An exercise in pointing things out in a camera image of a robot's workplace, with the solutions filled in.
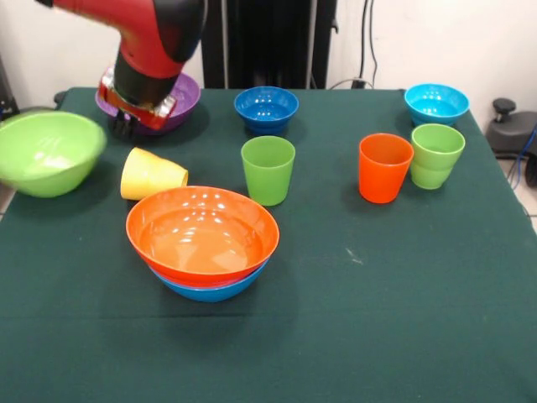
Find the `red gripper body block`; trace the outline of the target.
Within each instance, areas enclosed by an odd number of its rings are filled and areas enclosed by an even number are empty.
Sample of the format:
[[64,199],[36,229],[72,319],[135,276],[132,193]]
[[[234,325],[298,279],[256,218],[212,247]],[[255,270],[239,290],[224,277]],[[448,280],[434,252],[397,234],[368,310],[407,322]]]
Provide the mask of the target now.
[[98,97],[109,103],[118,111],[136,118],[141,124],[153,129],[161,129],[169,120],[177,104],[177,99],[169,94],[156,107],[135,106],[119,95],[115,88],[114,69],[108,67],[104,72],[98,87]]

